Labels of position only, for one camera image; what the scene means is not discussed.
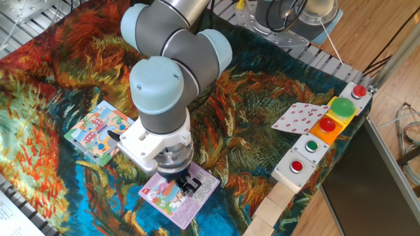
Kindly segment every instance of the big green button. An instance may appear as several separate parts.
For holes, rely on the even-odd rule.
[[[339,117],[350,117],[354,114],[354,105],[353,103],[347,98],[337,98],[331,104],[331,109],[337,114]]]

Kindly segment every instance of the cartoon character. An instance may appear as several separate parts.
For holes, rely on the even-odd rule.
[[[169,204],[169,206],[171,208],[178,208],[183,201],[184,197],[182,196],[182,193],[178,191],[178,193],[175,195],[174,199],[172,199],[172,203]]]

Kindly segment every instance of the white paper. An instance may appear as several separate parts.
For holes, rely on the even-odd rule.
[[[44,236],[44,234],[0,191],[0,229],[5,236]]]

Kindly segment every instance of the pink card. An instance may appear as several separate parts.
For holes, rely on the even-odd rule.
[[[190,175],[201,182],[192,197],[182,196],[174,181],[167,183],[158,173],[138,194],[181,229],[186,229],[220,182],[195,163],[191,163]]]
[[[330,107],[327,105],[317,106],[297,102],[271,127],[294,134],[306,134],[327,113]]]

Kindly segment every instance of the colorful tapestry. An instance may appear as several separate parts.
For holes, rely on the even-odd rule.
[[[234,59],[191,122],[194,162],[220,186],[182,231],[138,196],[149,176],[128,158],[118,154],[101,168],[64,138],[103,100],[137,117],[129,73],[145,56],[119,31],[133,4],[91,0],[0,61],[0,173],[63,235],[241,235],[272,189],[270,173],[299,138],[270,126],[291,104],[326,104],[346,84],[215,18]],[[202,28],[208,26],[205,21]],[[277,235],[291,235],[368,109],[289,203],[275,225]]]

